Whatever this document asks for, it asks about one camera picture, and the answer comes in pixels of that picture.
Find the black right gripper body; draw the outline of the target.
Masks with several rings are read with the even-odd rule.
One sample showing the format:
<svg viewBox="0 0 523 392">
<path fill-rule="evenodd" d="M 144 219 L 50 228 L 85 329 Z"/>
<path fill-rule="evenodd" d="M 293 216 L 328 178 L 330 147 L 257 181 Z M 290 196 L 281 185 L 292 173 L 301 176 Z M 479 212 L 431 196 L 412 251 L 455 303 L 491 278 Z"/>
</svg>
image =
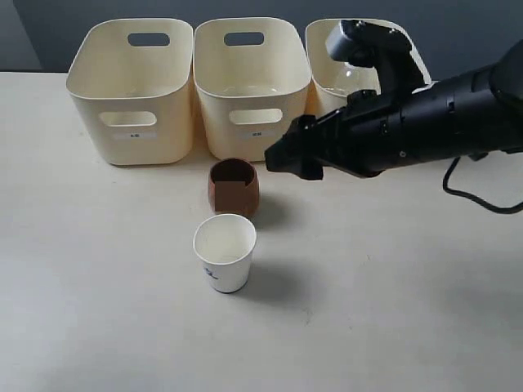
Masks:
<svg viewBox="0 0 523 392">
<path fill-rule="evenodd" d="M 372 178 L 413 164 L 404 106 L 410 91 L 378 95 L 361 90 L 346 105 L 314 119 L 314 177 L 333 167 L 359 178 Z"/>
</svg>

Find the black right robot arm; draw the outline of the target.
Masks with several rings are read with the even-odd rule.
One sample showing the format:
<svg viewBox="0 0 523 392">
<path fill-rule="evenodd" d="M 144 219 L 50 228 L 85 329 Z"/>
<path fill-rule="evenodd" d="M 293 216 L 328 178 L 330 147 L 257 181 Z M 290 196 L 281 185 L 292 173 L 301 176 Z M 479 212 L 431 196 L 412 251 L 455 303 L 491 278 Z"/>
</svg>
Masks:
<svg viewBox="0 0 523 392">
<path fill-rule="evenodd" d="M 270 172 L 320 180 L 325 167 L 371 178 L 398 167 L 522 151 L 522 44 L 497 63 L 408 96 L 361 90 L 321 118 L 302 115 L 265 152 Z"/>
</svg>

